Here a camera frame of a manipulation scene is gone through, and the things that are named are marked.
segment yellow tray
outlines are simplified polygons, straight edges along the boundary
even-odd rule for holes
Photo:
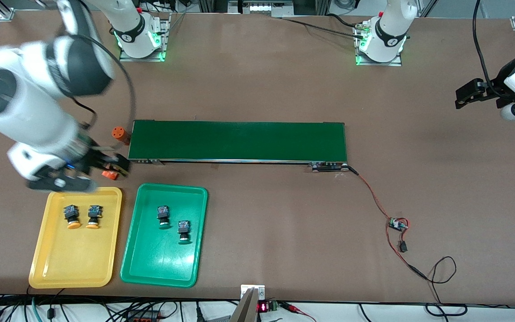
[[[51,192],[37,247],[31,264],[29,284],[34,288],[102,287],[110,281],[122,192],[100,187],[91,194]],[[80,227],[67,229],[63,208],[78,206]],[[102,206],[99,229],[86,228],[89,206]]]

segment green wire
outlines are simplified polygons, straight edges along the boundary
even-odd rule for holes
[[[37,318],[37,321],[43,322],[43,320],[41,320],[41,316],[39,316],[39,312],[37,312],[37,306],[35,306],[35,297],[31,298],[31,307],[33,308],[33,312],[35,313],[35,318]]]

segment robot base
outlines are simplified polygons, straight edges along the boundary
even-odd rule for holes
[[[168,17],[168,20],[160,20],[158,17],[154,17],[155,20],[155,30],[152,35],[152,41],[153,43],[156,43],[156,45],[159,45],[155,51],[153,51],[150,55],[144,58],[133,58],[127,55],[127,53],[124,52],[122,49],[122,46],[119,43],[119,47],[121,47],[120,55],[118,57],[118,60],[120,61],[151,61],[151,62],[160,62],[166,60],[166,47],[168,46],[168,31],[170,29],[170,19],[172,18],[172,15]]]
[[[401,51],[402,51],[402,44],[401,48],[397,54],[397,56],[392,60],[385,63],[380,63],[378,61],[374,61],[373,59],[370,59],[366,53],[364,53],[360,48],[365,47],[368,44],[368,41],[370,39],[370,30],[374,29],[374,22],[371,20],[363,21],[363,26],[371,26],[368,29],[358,30],[356,28],[353,28],[353,34],[355,35],[361,35],[364,37],[364,39],[357,39],[355,38],[355,64],[357,66],[395,66],[400,67],[402,66],[402,60],[401,60]]]

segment plastic tray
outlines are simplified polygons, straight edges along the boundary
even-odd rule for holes
[[[110,281],[122,192],[100,187],[91,194],[51,192],[33,256],[29,284],[34,288],[102,287]],[[67,229],[63,208],[79,209],[81,226]],[[98,229],[88,229],[88,209],[102,206]]]
[[[127,283],[188,288],[198,277],[198,262],[208,192],[201,187],[145,183],[136,196],[135,211],[122,259],[120,278]],[[159,229],[158,206],[168,206],[170,228]],[[190,221],[190,241],[181,245],[178,222]]]

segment green tray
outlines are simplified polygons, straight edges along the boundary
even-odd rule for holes
[[[126,283],[189,288],[198,277],[198,262],[208,191],[145,183],[136,195],[120,278]],[[170,228],[159,229],[158,206],[170,210]],[[190,241],[178,243],[178,222],[190,220]]]

